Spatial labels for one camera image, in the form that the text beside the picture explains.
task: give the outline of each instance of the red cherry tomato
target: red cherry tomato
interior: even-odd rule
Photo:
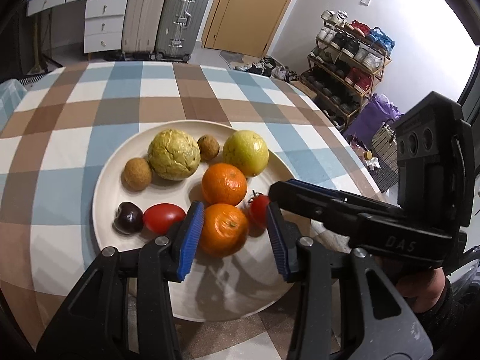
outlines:
[[[253,197],[248,201],[250,218],[259,227],[267,227],[267,206],[270,199],[267,195],[253,191]]]
[[[175,222],[185,218],[185,211],[171,203],[156,204],[143,213],[143,224],[154,233],[165,235]]]

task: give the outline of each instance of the light switch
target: light switch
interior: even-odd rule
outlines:
[[[361,1],[360,1],[360,4],[365,5],[366,7],[368,7],[368,5],[370,4],[370,1],[371,1],[371,0],[361,0]]]

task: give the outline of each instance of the purple bag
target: purple bag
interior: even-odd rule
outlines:
[[[371,148],[371,140],[382,124],[388,119],[397,120],[400,116],[402,113],[384,94],[374,93],[343,136],[353,135]]]

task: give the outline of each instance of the desk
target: desk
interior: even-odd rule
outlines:
[[[34,347],[98,253],[91,207],[103,165],[132,135],[179,119],[256,131],[296,178],[381,199],[337,129],[284,81],[163,62],[57,69],[34,84],[0,134],[0,287]],[[237,321],[176,320],[182,350],[189,359],[284,358],[298,289]]]
[[[78,0],[30,0],[27,16]],[[83,51],[119,50],[127,0],[87,0]]]

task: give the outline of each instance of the plate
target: plate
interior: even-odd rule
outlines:
[[[128,139],[106,162],[97,181],[93,198],[93,225],[100,249],[115,246],[119,251],[141,248],[155,235],[144,229],[140,234],[126,236],[112,227],[118,205],[129,201],[142,210],[158,203],[177,204],[185,210],[194,200],[201,200],[201,181],[209,164],[221,162],[219,156],[209,163],[201,162],[197,171],[183,181],[168,181],[157,176],[141,192],[128,190],[122,181],[126,162],[144,157],[157,133],[176,128],[196,140],[204,134],[217,138],[220,148],[235,132],[231,127],[206,121],[182,120],[168,122],[140,132]],[[248,182],[248,192],[238,207],[245,209],[252,190],[267,193],[270,185],[293,177],[285,163],[270,152],[267,168]],[[285,212],[288,220],[298,224],[304,235],[310,234],[310,220]],[[291,287],[277,272],[267,232],[248,237],[245,246],[233,256],[214,259],[197,250],[191,271],[183,283],[169,283],[173,315],[189,321],[228,321],[255,314],[280,299]]]

